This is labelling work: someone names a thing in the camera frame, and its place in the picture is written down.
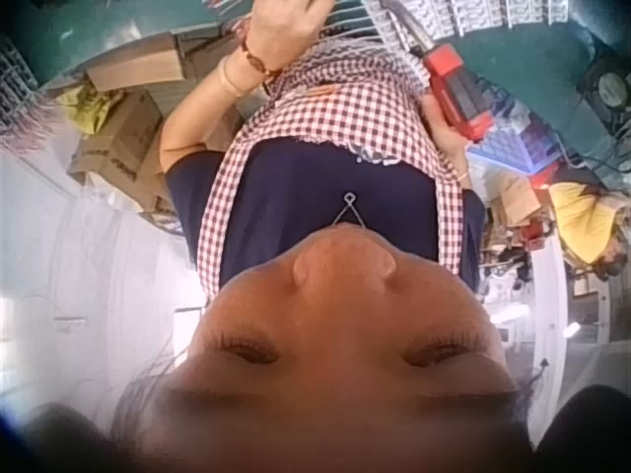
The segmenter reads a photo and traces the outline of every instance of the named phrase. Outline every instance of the red and white checkered scarf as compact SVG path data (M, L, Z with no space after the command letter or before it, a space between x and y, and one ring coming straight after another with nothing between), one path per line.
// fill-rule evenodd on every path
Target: red and white checkered scarf
M423 86L400 58L367 44L360 52L357 41L351 46L326 40L313 46L271 84L269 103L235 137L213 182L199 234L197 270L209 301L219 292L226 230L249 153L256 143L279 137L360 150L367 161L374 162L374 156L383 164L403 161L432 177L439 263L457 274L463 227L460 187L421 122ZM334 86L318 87L322 84Z

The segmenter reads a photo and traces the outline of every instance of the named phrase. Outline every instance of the necklace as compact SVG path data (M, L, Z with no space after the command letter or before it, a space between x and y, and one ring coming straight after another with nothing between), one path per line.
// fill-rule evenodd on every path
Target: necklace
M359 212L357 211L357 209L353 205L356 200L357 200L357 195L355 195L354 192L346 192L344 194L344 203L345 203L345 205L342 208L342 210L340 211L340 213L337 214L337 217L335 217L335 219L333 220L333 223L331 224L331 226L337 225L339 223L339 219L341 219L342 216L347 211L350 210L353 213L353 215L355 216L355 218L357 219L357 221L359 222L359 225L361 225L363 229L366 227L366 224L364 223L364 220L362 219L362 216L359 215Z

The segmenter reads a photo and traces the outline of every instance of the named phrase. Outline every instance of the hand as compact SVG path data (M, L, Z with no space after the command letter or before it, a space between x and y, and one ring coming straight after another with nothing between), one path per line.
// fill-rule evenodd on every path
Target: hand
M467 172L468 163L464 151L469 140L447 123L441 105L433 95L427 94L421 97L421 112L430 127L430 134L436 147L445 153L458 174Z
M298 59L311 46L335 0L254 0L247 48L270 70Z

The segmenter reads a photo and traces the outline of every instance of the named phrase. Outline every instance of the yellow shirt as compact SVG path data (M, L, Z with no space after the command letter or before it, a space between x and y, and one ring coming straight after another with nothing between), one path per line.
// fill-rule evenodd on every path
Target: yellow shirt
M617 197L582 195L585 188L576 182L559 182L549 191L563 241L584 262L592 264L611 238L616 212L627 203Z

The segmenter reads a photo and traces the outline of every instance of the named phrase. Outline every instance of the wrist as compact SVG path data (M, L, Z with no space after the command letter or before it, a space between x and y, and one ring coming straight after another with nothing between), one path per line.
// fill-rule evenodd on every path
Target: wrist
M449 155L448 159L452 162L452 166L454 166L458 175L469 171L469 161L467 160L466 153L464 151L458 152L454 155Z
M239 90L249 92L265 82L265 75L252 67L240 48L226 59L226 76Z

